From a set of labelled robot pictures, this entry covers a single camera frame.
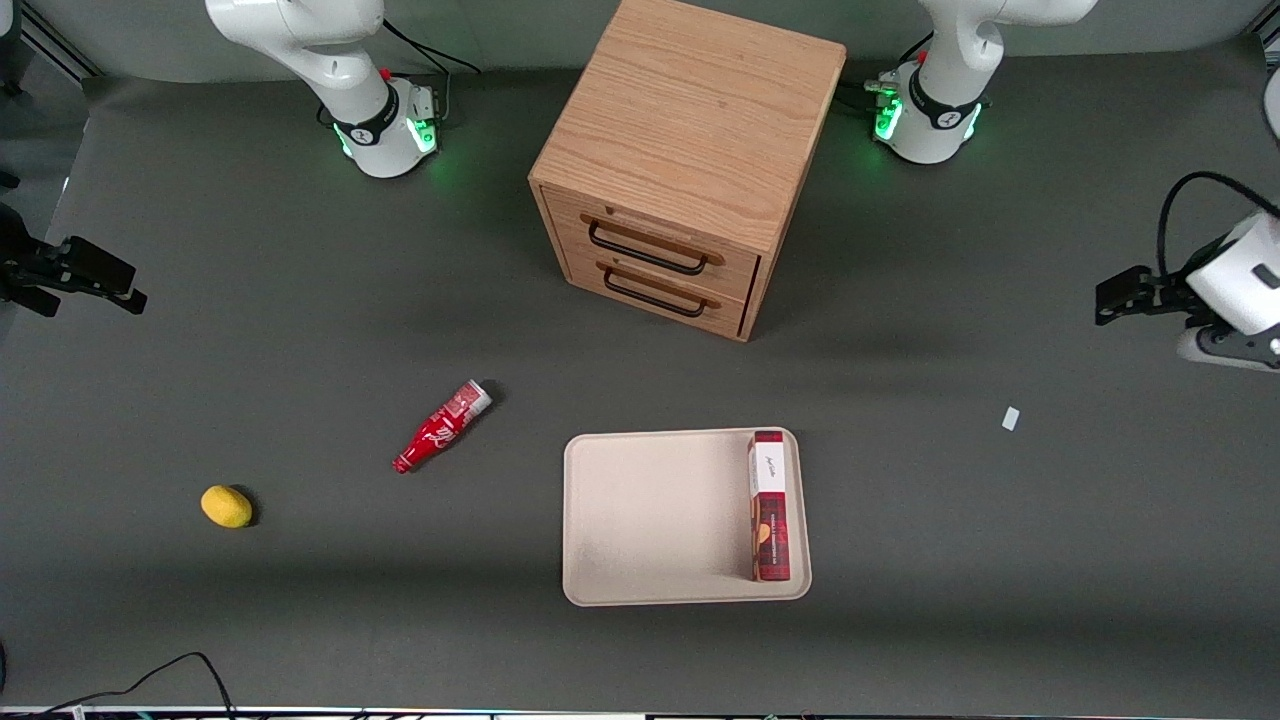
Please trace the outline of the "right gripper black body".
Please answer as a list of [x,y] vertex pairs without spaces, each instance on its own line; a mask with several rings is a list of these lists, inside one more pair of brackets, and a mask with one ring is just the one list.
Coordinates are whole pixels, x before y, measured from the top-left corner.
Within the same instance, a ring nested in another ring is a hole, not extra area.
[[35,238],[22,215],[6,204],[1,205],[3,281],[23,281],[35,287],[64,290],[64,254],[61,245]]

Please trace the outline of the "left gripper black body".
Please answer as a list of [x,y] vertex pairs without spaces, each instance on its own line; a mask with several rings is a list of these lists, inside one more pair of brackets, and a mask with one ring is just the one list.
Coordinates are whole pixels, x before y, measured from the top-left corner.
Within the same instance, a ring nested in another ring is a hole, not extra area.
[[1180,313],[1188,316],[1199,315],[1199,296],[1187,282],[1187,270],[1169,272],[1151,277],[1155,288],[1151,313],[1165,315]]

